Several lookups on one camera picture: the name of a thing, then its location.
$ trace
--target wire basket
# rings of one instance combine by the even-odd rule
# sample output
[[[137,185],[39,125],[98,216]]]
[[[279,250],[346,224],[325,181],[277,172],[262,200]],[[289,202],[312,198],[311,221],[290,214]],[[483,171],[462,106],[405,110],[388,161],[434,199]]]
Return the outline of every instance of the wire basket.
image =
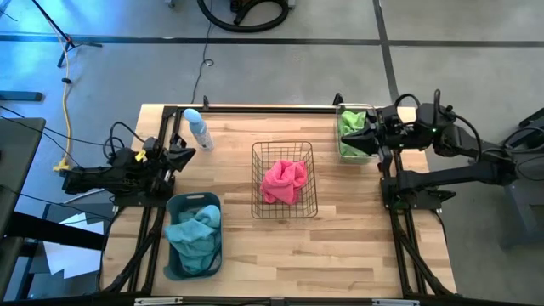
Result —
[[[304,161],[308,180],[298,192],[294,205],[277,200],[264,201],[261,183],[264,175],[279,161]],[[309,142],[256,143],[252,147],[252,216],[254,218],[312,218],[317,215],[314,155]]]

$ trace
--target blue towel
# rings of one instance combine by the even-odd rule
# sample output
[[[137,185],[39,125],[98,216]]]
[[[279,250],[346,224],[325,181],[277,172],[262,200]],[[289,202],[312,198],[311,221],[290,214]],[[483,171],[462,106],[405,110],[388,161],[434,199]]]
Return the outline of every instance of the blue towel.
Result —
[[[192,274],[206,270],[221,243],[221,212],[214,205],[196,214],[181,212],[179,224],[164,229],[167,240],[179,252],[184,269]]]

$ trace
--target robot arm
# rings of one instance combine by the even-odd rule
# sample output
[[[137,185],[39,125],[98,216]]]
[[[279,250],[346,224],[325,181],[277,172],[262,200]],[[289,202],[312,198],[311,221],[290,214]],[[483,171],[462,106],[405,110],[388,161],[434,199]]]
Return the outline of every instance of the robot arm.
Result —
[[[452,107],[438,103],[421,104],[416,110],[414,122],[402,122],[396,105],[369,110],[365,128],[341,138],[346,145],[380,156],[381,170],[389,169],[393,151],[403,149],[425,150],[433,146],[440,156],[470,156],[477,161],[470,166],[431,173],[400,171],[396,178],[384,179],[383,184],[398,194],[418,193],[445,184],[479,181],[485,184],[506,185],[517,179],[515,163],[508,157],[483,154],[501,147],[481,141],[455,125],[458,116]]]
[[[196,153],[186,143],[173,141],[169,150],[148,138],[140,152],[121,148],[110,156],[111,167],[74,167],[63,172],[65,193],[75,195],[104,188],[118,206],[161,206],[173,194],[175,171],[182,171]]]

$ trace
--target wooden table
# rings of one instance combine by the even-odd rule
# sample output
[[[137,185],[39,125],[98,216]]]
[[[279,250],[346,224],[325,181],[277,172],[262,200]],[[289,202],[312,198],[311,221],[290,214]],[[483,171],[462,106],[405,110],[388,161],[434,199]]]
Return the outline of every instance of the wooden table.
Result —
[[[164,105],[142,105],[136,132],[157,136]],[[399,108],[405,122],[413,108]],[[168,242],[161,239],[154,296],[396,298],[401,297],[391,223],[383,208],[375,162],[346,165],[338,160],[334,115],[203,114],[215,150],[198,150],[176,177],[175,193],[211,191],[221,199],[224,262],[212,278],[170,281],[162,267]],[[188,123],[181,135],[196,147]],[[314,148],[319,213],[315,218],[257,220],[251,215],[252,145],[258,141],[309,141]],[[133,143],[135,150],[141,143]],[[426,172],[423,152],[405,150],[405,169]],[[109,285],[133,255],[142,208],[126,209],[113,224],[104,256],[103,286]],[[455,291],[439,220],[415,211],[422,257],[444,285]],[[144,282],[147,255],[140,269]],[[413,265],[409,268],[416,288]]]

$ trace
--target gray floor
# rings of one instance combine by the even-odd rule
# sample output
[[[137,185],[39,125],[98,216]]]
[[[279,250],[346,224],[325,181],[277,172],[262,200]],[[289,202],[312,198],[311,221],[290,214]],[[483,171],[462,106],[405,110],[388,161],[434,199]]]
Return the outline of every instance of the gray floor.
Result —
[[[0,31],[51,33],[26,0],[4,0]],[[69,33],[125,37],[204,37],[207,21],[195,1],[178,1],[175,10],[161,1],[42,1]],[[544,40],[544,3],[539,0],[383,0],[389,39]],[[214,11],[231,19],[227,1],[214,0]],[[262,4],[248,22],[277,8]],[[273,31],[244,37],[377,39],[372,0],[297,0],[286,23]],[[238,37],[214,28],[212,37]],[[106,44],[71,52],[74,85],[69,110],[75,137],[103,141],[114,121],[136,124],[143,103],[186,103],[201,62],[202,45]],[[0,42],[0,88],[44,92],[42,103],[7,103],[26,116],[42,116],[64,131],[61,110],[64,70],[55,67],[57,43]],[[473,122],[481,136],[499,141],[521,119],[543,106],[542,48],[391,48],[401,93],[429,102],[435,88],[443,103]],[[309,45],[211,45],[197,103],[329,105],[336,92],[350,103],[391,103],[380,47]],[[128,141],[127,134],[122,134]],[[51,201],[68,199],[62,179],[51,171],[62,151],[43,140],[24,192]],[[75,144],[79,163],[103,163],[99,147]],[[432,170],[465,164],[428,152]],[[38,186],[47,182],[47,189]],[[544,248],[503,251],[498,246],[504,218],[502,189],[483,184],[448,187],[458,196],[447,202],[444,220],[458,291],[471,298],[542,303]],[[21,198],[18,210],[41,216],[43,205]]]

